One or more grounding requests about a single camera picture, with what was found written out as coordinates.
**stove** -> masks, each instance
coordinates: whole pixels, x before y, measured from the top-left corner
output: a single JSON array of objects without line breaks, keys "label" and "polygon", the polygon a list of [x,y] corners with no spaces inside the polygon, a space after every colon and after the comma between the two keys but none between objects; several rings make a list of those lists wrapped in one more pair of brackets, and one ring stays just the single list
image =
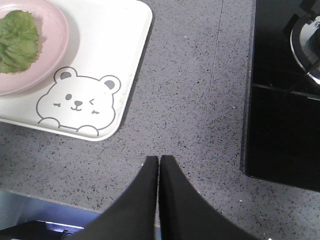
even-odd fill
[{"label": "stove", "polygon": [[318,15],[316,0],[256,1],[243,158],[249,176],[314,191],[320,191]]}]

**cartoon bear print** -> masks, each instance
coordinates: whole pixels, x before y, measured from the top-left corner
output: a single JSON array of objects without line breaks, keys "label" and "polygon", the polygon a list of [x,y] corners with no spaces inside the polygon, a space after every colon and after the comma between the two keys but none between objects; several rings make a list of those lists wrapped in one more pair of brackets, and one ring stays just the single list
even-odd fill
[{"label": "cartoon bear print", "polygon": [[120,87],[113,75],[95,79],[78,75],[73,67],[60,68],[53,86],[37,101],[38,124],[99,136],[115,119],[114,94]]}]

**lettuce leaf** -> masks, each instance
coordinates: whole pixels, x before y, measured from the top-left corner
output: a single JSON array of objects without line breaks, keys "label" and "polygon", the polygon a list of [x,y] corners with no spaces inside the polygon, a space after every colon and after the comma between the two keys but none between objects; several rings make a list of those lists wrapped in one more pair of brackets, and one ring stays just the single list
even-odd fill
[{"label": "lettuce leaf", "polygon": [[0,19],[0,73],[27,70],[37,59],[38,40],[31,13],[15,10]]}]

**bear ear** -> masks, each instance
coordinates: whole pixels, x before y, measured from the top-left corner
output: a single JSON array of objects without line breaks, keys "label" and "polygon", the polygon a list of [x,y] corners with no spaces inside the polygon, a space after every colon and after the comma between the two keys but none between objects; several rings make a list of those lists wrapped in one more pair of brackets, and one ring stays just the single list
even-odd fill
[{"label": "bear ear", "polygon": [[100,79],[100,82],[106,85],[106,87],[111,91],[112,94],[118,92],[121,87],[119,78],[113,75],[104,76]]},{"label": "bear ear", "polygon": [[78,75],[77,71],[73,67],[70,67],[70,66],[62,67],[55,72],[54,81],[58,82],[59,80],[76,77],[77,75]]}]

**speckled countertop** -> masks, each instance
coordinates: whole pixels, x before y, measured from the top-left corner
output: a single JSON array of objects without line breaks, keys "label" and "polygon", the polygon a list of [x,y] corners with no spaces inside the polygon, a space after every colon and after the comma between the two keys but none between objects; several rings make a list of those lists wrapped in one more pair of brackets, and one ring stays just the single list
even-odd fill
[{"label": "speckled countertop", "polygon": [[320,238],[320,194],[240,170],[252,0],[143,0],[153,28],[119,130],[89,142],[0,124],[0,188],[102,212],[148,155],[260,239]]}]

